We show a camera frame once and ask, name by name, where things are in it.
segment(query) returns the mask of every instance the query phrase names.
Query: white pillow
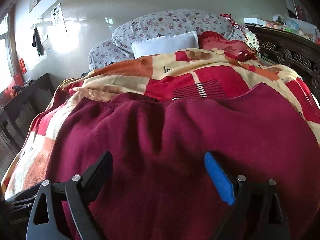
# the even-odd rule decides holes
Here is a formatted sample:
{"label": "white pillow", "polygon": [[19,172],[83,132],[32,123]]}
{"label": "white pillow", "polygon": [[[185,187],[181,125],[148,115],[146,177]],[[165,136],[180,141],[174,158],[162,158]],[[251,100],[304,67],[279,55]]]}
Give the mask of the white pillow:
{"label": "white pillow", "polygon": [[146,41],[132,43],[134,58],[161,53],[173,53],[179,49],[199,48],[197,32],[174,36],[156,37]]}

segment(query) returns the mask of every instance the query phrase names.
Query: patterned blanket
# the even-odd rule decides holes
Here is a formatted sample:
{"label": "patterned blanket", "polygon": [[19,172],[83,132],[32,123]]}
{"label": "patterned blanket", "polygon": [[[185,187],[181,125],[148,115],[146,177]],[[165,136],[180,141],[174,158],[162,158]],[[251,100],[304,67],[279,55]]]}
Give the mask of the patterned blanket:
{"label": "patterned blanket", "polygon": [[265,66],[258,60],[239,62],[226,57],[223,50],[181,50],[118,62],[62,82],[46,111],[31,123],[21,151],[1,182],[5,198],[45,179],[57,134],[83,97],[107,102],[121,93],[134,92],[159,101],[234,98],[259,83],[272,87],[292,104],[319,144],[320,110],[294,70],[284,65]]}

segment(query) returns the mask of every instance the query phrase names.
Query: maroon blanket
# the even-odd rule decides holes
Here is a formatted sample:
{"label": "maroon blanket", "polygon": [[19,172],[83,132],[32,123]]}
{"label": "maroon blanket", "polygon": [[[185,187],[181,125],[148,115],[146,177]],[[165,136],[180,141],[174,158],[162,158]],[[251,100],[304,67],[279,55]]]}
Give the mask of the maroon blanket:
{"label": "maroon blanket", "polygon": [[109,240],[208,240],[228,209],[204,168],[208,150],[219,151],[233,174],[276,180],[293,239],[319,206],[316,138],[263,83],[233,99],[83,98],[60,129],[46,177],[67,181],[106,150],[113,155],[112,179],[90,210]]}

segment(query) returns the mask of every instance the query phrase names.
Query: black cloth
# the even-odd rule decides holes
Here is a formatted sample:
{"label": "black cloth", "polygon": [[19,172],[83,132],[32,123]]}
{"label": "black cloth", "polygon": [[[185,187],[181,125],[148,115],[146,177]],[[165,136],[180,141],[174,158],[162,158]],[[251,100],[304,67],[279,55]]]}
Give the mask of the black cloth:
{"label": "black cloth", "polygon": [[36,47],[38,50],[38,56],[44,54],[44,47],[41,44],[41,38],[39,35],[39,32],[37,30],[37,27],[35,26],[35,30],[33,32],[33,41],[32,41],[32,46]]}

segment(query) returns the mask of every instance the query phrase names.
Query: red blanket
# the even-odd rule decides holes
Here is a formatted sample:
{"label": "red blanket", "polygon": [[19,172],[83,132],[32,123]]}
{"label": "red blanket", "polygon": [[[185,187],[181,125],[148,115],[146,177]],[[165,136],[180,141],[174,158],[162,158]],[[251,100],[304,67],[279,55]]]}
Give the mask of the red blanket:
{"label": "red blanket", "polygon": [[106,150],[113,155],[112,179],[90,210],[110,240],[208,240],[228,208],[204,168],[208,150],[220,152],[235,175],[276,180],[292,239],[319,206],[316,138],[265,84],[232,99],[82,98],[60,128],[46,177],[66,181]]}
{"label": "red blanket", "polygon": [[214,51],[187,49],[141,57],[62,82],[47,111],[33,120],[24,146],[7,170],[1,182],[4,197],[45,179],[60,127],[83,97],[107,102],[121,93],[133,92],[159,101],[233,98],[265,83],[292,104],[320,143],[320,110],[294,70],[283,65],[264,66],[257,60],[243,63],[227,57],[223,50]]}

